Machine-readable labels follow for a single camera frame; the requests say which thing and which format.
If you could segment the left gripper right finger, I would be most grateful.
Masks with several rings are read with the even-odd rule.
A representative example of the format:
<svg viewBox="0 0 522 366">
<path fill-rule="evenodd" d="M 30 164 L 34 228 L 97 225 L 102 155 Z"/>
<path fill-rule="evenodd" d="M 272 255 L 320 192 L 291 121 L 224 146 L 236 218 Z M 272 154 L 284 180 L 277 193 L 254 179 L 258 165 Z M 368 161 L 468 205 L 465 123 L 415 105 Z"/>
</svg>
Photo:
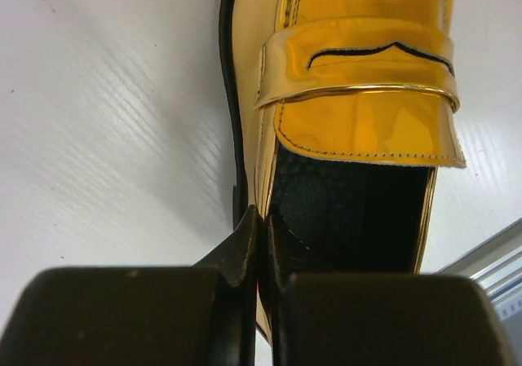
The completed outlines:
<svg viewBox="0 0 522 366">
<path fill-rule="evenodd" d="M 473 280 L 335 271 L 278 214 L 267 236 L 274 364 L 516 364 L 493 305 Z"/>
</svg>

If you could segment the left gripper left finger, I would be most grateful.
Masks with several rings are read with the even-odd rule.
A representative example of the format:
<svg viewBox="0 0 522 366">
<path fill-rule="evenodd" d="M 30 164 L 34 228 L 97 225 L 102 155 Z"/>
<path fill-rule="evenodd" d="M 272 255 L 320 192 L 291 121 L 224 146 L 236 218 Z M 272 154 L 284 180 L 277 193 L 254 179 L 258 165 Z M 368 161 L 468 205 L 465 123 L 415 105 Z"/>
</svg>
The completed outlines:
<svg viewBox="0 0 522 366">
<path fill-rule="evenodd" d="M 261 219 L 255 207 L 190 267 L 60 267 L 28 283 L 4 365 L 252 365 Z"/>
</svg>

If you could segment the gold loafer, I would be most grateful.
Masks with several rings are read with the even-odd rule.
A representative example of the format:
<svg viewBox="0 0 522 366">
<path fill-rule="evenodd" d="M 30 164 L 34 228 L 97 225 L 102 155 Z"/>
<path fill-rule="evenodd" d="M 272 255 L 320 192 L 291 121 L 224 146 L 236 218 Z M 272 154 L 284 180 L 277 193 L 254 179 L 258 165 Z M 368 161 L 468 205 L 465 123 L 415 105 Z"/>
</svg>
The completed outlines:
<svg viewBox="0 0 522 366">
<path fill-rule="evenodd" d="M 453 0 L 221 0 L 232 219 L 276 209 L 339 271 L 416 273 L 462 168 Z"/>
</svg>

